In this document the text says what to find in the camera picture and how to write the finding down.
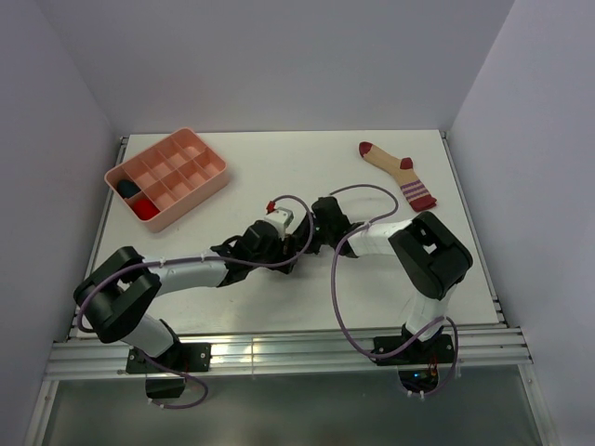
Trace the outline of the tan maroon striped sock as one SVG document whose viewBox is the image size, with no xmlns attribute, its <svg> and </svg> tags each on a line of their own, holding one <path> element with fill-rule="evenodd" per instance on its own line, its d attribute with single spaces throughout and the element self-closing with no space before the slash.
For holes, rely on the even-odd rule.
<svg viewBox="0 0 595 446">
<path fill-rule="evenodd" d="M 417 175 L 410 157 L 397 158 L 368 141 L 359 143 L 358 152 L 367 163 L 386 172 L 395 180 L 403 197 L 414 211 L 420 213 L 437 205 L 437 199 Z"/>
</svg>

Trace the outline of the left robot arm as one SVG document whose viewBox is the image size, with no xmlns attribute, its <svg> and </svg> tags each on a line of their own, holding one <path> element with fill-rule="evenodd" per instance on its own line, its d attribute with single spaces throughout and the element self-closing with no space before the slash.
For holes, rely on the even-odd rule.
<svg viewBox="0 0 595 446">
<path fill-rule="evenodd" d="M 147 261 L 125 246 L 81 282 L 73 298 L 102 343 L 122 341 L 148 355 L 158 370 L 170 371 L 181 359 L 179 338 L 165 321 L 148 314 L 152 301 L 186 289 L 230 286 L 255 269 L 291 272 L 315 230 L 306 220 L 291 234 L 284 230 L 261 219 L 197 257 L 164 261 Z"/>
</svg>

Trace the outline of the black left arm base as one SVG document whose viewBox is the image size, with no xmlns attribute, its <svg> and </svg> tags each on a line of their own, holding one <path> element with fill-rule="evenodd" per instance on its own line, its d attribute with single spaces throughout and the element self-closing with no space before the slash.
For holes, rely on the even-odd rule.
<svg viewBox="0 0 595 446">
<path fill-rule="evenodd" d="M 173 404 L 186 391 L 202 390 L 205 387 L 191 374 L 209 371 L 211 345 L 209 343 L 175 343 L 171 349 L 158 357 L 151 357 L 139 348 L 131 348 L 125 371 L 127 374 L 145 377 L 145 394 L 151 400 Z"/>
</svg>

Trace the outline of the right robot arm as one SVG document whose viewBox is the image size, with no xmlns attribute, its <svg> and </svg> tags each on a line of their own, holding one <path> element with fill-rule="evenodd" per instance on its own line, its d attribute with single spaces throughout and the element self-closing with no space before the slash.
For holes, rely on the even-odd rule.
<svg viewBox="0 0 595 446">
<path fill-rule="evenodd" d="M 432 212 L 396 223 L 351 222 L 334 197 L 318 199 L 311 208 L 314 232 L 303 218 L 288 236 L 287 252 L 305 249 L 317 254 L 323 245 L 342 256 L 394 256 L 399 259 L 416 289 L 413 307 L 403 325 L 403 354 L 410 361 L 424 361 L 442 335 L 451 294 L 473 266 L 463 243 Z"/>
</svg>

